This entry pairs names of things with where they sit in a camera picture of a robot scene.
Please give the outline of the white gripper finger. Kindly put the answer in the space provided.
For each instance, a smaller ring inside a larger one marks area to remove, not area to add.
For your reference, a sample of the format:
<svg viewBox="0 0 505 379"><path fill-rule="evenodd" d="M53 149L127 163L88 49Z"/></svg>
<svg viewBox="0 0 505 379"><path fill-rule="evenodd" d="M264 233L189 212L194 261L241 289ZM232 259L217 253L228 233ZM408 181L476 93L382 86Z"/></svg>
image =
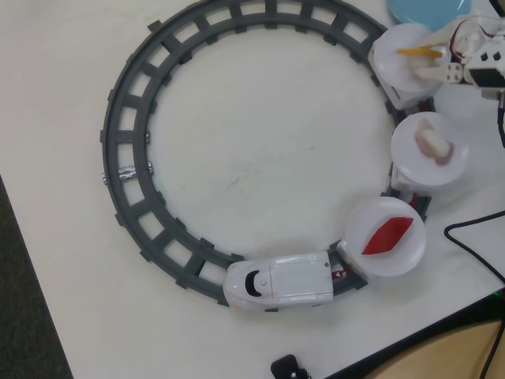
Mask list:
<svg viewBox="0 0 505 379"><path fill-rule="evenodd" d="M436 33L432 33L422 40L423 45L448 45L451 41L454 32L449 30L440 30Z"/></svg>
<svg viewBox="0 0 505 379"><path fill-rule="evenodd" d="M447 70L448 67L419 67L417 68L417 76L420 79L427 81L449 81L451 79L451 72Z"/></svg>

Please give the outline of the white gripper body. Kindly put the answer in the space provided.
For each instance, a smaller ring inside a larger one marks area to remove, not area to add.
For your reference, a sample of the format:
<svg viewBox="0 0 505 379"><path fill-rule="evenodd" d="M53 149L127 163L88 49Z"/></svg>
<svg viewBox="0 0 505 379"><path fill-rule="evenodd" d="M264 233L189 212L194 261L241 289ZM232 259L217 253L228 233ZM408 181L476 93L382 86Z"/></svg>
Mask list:
<svg viewBox="0 0 505 379"><path fill-rule="evenodd" d="M504 19L459 17L447 25L452 62L445 81L471 84L485 99L504 97Z"/></svg>

